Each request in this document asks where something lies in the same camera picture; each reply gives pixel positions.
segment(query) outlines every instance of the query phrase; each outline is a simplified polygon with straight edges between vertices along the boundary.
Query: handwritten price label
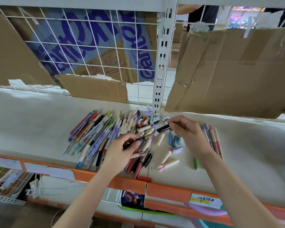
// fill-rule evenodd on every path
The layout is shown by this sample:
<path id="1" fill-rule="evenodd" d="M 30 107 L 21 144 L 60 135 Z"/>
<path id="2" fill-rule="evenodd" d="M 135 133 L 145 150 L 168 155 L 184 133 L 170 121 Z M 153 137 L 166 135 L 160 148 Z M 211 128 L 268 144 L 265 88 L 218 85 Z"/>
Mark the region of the handwritten price label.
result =
<path id="1" fill-rule="evenodd" d="M 223 203 L 219 198 L 214 198 L 207 195 L 192 193 L 189 203 L 225 210 L 225 207 L 223 206 Z"/>

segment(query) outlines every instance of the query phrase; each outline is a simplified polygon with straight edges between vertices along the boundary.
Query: hand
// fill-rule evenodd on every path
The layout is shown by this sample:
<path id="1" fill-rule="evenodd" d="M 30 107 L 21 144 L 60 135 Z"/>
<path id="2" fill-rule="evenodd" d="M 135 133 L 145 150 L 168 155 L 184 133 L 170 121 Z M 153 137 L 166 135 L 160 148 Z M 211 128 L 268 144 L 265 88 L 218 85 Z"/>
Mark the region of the hand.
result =
<path id="1" fill-rule="evenodd" d="M 179 115 L 168 120 L 170 129 L 182 137 L 193 156 L 199 161 L 209 153 L 213 153 L 199 124 L 189 118 Z"/>
<path id="2" fill-rule="evenodd" d="M 123 150 L 122 146 L 126 141 L 130 139 L 133 141 L 138 138 L 140 138 L 140 136 L 137 134 L 126 133 L 111 141 L 100 169 L 112 174 L 112 177 L 118 175 L 126 167 L 130 157 L 140 146 L 141 142 L 136 141 L 132 143 L 132 145 L 126 150 Z"/>

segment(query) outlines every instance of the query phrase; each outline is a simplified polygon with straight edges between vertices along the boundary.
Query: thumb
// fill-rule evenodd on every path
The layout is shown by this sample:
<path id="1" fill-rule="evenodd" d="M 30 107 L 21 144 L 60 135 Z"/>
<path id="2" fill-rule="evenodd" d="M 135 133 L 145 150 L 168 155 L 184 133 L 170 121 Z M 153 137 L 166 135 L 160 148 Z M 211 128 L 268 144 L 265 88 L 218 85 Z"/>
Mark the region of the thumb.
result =
<path id="1" fill-rule="evenodd" d="M 127 152 L 128 154 L 132 155 L 134 153 L 135 150 L 138 149 L 138 147 L 140 146 L 141 141 L 135 141 L 133 142 L 130 147 L 128 149 L 125 150 L 125 152 Z"/>
<path id="2" fill-rule="evenodd" d="M 181 126 L 179 126 L 176 123 L 170 122 L 169 123 L 170 128 L 176 133 L 179 134 L 181 137 L 186 137 L 188 131 L 184 130 Z"/>

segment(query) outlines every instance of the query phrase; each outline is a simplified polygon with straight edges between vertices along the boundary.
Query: brown cardboard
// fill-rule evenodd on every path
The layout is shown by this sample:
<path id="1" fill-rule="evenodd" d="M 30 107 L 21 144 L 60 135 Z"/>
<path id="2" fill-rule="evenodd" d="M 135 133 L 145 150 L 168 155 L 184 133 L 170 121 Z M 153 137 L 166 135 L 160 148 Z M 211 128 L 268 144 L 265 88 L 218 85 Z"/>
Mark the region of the brown cardboard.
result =
<path id="1" fill-rule="evenodd" d="M 56 77 L 73 97 L 128 103 L 128 92 L 123 81 L 69 74 Z"/>
<path id="2" fill-rule="evenodd" d="M 26 12 L 28 12 L 30 15 L 34 17 L 43 17 L 40 9 L 38 7 L 23 7 Z M 1 6 L 2 11 L 9 16 L 22 16 L 21 12 L 17 7 L 13 6 Z M 42 8 L 43 12 L 46 14 L 49 10 L 48 8 Z M 142 12 L 142 16 L 144 17 L 145 23 L 156 23 L 157 22 L 157 13 L 156 12 Z M 31 35 L 33 34 L 33 31 L 31 30 L 30 26 L 26 23 L 25 19 L 17 19 L 17 18 L 10 18 L 9 19 L 12 25 L 15 27 L 17 32 L 20 34 L 20 36 L 25 41 L 30 41 Z M 34 28 L 34 30 L 37 28 L 36 24 L 33 22 L 32 19 L 28 19 L 30 25 Z M 157 26 L 156 25 L 142 25 L 145 27 L 146 31 L 148 32 L 148 38 L 145 38 L 146 40 L 149 40 L 150 49 L 156 50 L 157 44 L 156 44 L 156 38 L 157 38 Z M 123 41 L 116 41 L 117 48 L 123 48 Z M 106 45 L 108 47 L 115 47 L 115 44 L 108 44 Z M 74 69 L 74 73 L 76 75 L 97 75 L 97 74 L 103 74 L 105 72 L 105 75 L 108 77 L 111 77 L 115 80 L 122 80 L 128 83 L 137 83 L 137 74 L 134 69 L 123 69 L 123 67 L 126 68 L 133 68 L 130 65 L 129 59 L 125 54 L 124 49 L 117 49 L 118 52 L 118 58 L 119 58 L 119 65 L 121 69 L 119 68 L 111 68 L 111 67 L 104 67 L 104 70 L 100 63 L 99 56 L 96 56 L 86 62 L 88 65 L 98 65 L 98 66 L 79 66 L 77 69 Z M 101 57 L 102 65 L 103 66 L 115 66 L 118 67 L 118 59 L 117 59 L 117 53 L 116 49 L 107 49 L 104 52 L 99 54 Z M 156 63 L 156 56 L 153 56 L 152 64 Z"/>
<path id="3" fill-rule="evenodd" d="M 185 33 L 166 111 L 277 118 L 285 109 L 285 29 Z"/>
<path id="4" fill-rule="evenodd" d="M 175 24 L 175 30 L 174 30 L 172 42 L 180 43 L 181 35 L 183 33 L 183 29 L 184 29 L 184 24 L 180 24 L 180 23 Z"/>
<path id="5" fill-rule="evenodd" d="M 0 13 L 0 86 L 21 79 L 27 85 L 55 85 L 33 52 Z"/>

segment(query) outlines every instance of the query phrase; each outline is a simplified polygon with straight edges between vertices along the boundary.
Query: forearm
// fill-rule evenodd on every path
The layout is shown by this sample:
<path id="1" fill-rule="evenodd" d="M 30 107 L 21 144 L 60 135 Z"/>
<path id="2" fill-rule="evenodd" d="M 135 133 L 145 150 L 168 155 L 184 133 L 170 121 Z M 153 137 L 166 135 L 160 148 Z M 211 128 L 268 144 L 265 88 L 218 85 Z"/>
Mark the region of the forearm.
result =
<path id="1" fill-rule="evenodd" d="M 190 5 L 190 4 L 182 5 L 177 8 L 177 14 L 178 15 L 190 14 L 191 12 L 199 9 L 200 7 L 201 5 Z"/>
<path id="2" fill-rule="evenodd" d="M 202 162 L 236 228 L 284 227 L 215 152 L 208 154 Z"/>
<path id="3" fill-rule="evenodd" d="M 111 180 L 112 176 L 107 174 L 105 170 L 100 169 L 53 227 L 88 227 L 101 197 Z"/>

